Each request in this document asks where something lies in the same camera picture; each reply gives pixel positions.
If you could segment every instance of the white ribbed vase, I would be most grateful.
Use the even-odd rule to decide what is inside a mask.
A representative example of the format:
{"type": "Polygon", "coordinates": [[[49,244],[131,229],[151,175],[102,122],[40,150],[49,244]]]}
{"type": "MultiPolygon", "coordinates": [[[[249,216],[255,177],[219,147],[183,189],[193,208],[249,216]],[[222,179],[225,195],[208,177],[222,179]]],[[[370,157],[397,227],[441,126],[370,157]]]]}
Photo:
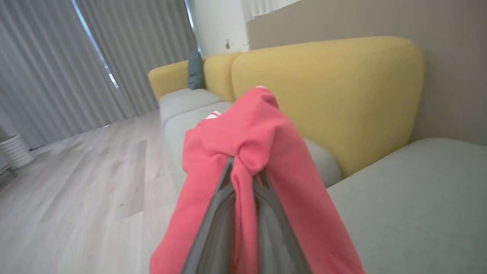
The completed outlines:
{"type": "Polygon", "coordinates": [[[16,135],[4,142],[1,142],[0,150],[2,150],[9,158],[12,169],[26,166],[32,163],[32,161],[35,159],[31,155],[27,145],[25,145],[22,138],[20,138],[20,135],[16,135]]]}

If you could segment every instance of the teal pillow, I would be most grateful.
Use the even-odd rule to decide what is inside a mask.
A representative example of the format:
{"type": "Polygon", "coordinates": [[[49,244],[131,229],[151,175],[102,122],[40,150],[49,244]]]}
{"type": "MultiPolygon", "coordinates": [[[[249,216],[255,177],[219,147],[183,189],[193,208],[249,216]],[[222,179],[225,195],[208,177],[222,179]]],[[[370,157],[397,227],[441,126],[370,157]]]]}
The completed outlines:
{"type": "Polygon", "coordinates": [[[189,55],[187,65],[187,87],[189,89],[203,88],[205,76],[203,75],[203,59],[199,52],[192,52],[189,55]]]}

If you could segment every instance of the sofa backrest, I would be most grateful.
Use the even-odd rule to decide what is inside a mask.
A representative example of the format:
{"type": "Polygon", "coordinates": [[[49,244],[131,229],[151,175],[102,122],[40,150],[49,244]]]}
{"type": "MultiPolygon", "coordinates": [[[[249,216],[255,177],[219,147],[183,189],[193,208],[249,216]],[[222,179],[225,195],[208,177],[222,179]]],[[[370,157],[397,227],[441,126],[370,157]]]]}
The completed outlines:
{"type": "Polygon", "coordinates": [[[306,137],[350,176],[409,142],[424,64],[409,40],[372,37],[246,52],[231,68],[236,97],[263,85],[306,137]]]}
{"type": "Polygon", "coordinates": [[[225,101],[235,101],[231,80],[231,68],[235,58],[240,55],[241,53],[229,53],[204,58],[203,70],[206,89],[225,101]]]}

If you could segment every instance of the light wood floorboard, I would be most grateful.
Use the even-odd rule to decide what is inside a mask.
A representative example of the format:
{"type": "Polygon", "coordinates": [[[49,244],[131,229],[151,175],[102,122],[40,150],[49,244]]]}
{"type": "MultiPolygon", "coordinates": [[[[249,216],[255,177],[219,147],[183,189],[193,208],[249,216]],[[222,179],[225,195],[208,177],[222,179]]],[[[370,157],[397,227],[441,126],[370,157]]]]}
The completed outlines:
{"type": "Polygon", "coordinates": [[[0,193],[0,273],[146,274],[177,193],[159,116],[39,148],[0,193]]]}

